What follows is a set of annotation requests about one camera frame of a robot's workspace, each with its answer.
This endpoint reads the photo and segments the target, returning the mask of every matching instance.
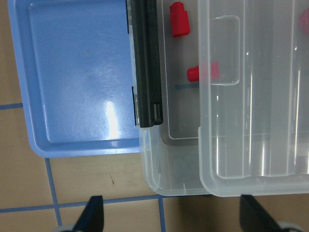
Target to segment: blue plastic tray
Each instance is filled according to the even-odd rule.
[[[29,142],[43,157],[139,152],[124,0],[9,0]]]

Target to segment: clear plastic lid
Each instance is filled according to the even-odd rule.
[[[198,8],[204,187],[218,196],[309,192],[309,1]]]

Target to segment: brown tile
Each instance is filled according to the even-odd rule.
[[[57,221],[53,209],[0,214],[2,232],[51,232],[55,228]]]
[[[239,198],[192,196],[164,199],[167,232],[240,232]]]
[[[140,154],[51,159],[59,203],[152,195],[142,177]]]
[[[61,208],[62,224],[74,224],[84,207]],[[104,205],[104,232],[160,232],[157,200]]]
[[[7,1],[0,1],[0,105],[21,102]]]
[[[44,159],[28,145],[23,109],[0,110],[0,208],[52,204]]]
[[[309,231],[309,194],[256,197],[276,221],[285,221]]]

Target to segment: red plastic piece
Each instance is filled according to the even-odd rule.
[[[197,82],[199,81],[199,69],[198,66],[194,68],[190,68],[187,71],[188,80],[190,82]],[[217,80],[220,79],[220,69],[219,69],[219,63],[213,62],[211,63],[211,80]]]
[[[184,10],[182,2],[174,2],[170,7],[170,23],[173,37],[180,37],[190,33],[188,12]]]
[[[309,8],[298,19],[298,25],[305,34],[309,35]]]

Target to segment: tan tile surface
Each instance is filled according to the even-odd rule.
[[[164,199],[167,232],[240,232],[239,198]]]
[[[0,105],[21,102],[7,0],[0,0]]]
[[[0,214],[1,232],[51,232],[55,228],[53,209]]]
[[[309,231],[309,194],[256,197],[276,221],[290,222]]]
[[[0,110],[0,208],[46,204],[46,166],[28,145],[23,109]]]
[[[51,159],[59,203],[152,195],[141,170],[140,154]]]
[[[84,207],[61,208],[62,224],[74,224]],[[104,205],[104,232],[160,232],[157,200]]]

